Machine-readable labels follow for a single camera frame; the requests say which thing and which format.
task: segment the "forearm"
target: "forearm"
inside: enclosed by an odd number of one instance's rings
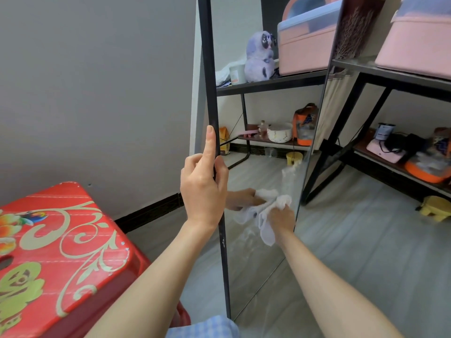
[[[185,223],[166,250],[110,307],[86,337],[164,337],[189,273],[209,238],[209,233],[203,228]]]
[[[362,294],[346,283],[294,235],[282,249],[326,338],[402,337],[395,326]]]

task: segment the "red stool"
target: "red stool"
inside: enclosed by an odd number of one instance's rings
[[[1,209],[2,338],[83,337],[150,265],[76,182]],[[179,303],[172,325],[190,324]]]

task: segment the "floor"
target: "floor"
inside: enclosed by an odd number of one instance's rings
[[[279,188],[278,171],[285,162],[268,159],[251,156],[235,167],[230,171],[229,188]],[[417,205],[391,187],[346,167],[301,208],[295,233],[406,337],[448,337],[451,223],[435,224],[414,211]],[[185,216],[184,209],[178,209],[128,235],[155,259]],[[258,244],[255,228],[234,225],[229,212],[225,217],[232,316],[240,313],[235,322],[242,337],[322,337],[278,248]],[[202,252],[181,300],[193,322],[225,314],[217,243],[212,242]]]

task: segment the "plush toy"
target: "plush toy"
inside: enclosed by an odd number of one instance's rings
[[[255,33],[246,47],[245,76],[248,82],[267,81],[274,74],[276,39],[266,31]]]

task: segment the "blue checkered fabric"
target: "blue checkered fabric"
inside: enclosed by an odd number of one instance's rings
[[[240,331],[232,320],[217,315],[202,323],[169,329],[166,338],[240,338]]]

